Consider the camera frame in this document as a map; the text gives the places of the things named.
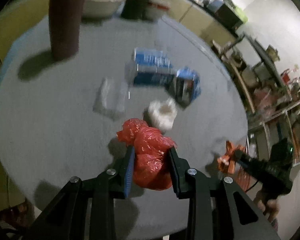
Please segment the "right hand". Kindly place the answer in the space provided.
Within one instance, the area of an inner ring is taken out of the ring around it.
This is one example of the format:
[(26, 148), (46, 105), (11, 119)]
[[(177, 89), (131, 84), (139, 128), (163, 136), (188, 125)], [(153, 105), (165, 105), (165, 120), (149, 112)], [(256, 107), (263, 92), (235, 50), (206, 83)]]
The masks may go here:
[(280, 205), (278, 199), (270, 199), (266, 202), (266, 198), (263, 196), (262, 191), (258, 191), (253, 202), (255, 205), (268, 217), (268, 222), (274, 228), (276, 232), (279, 229), (279, 223), (277, 215), (280, 211)]

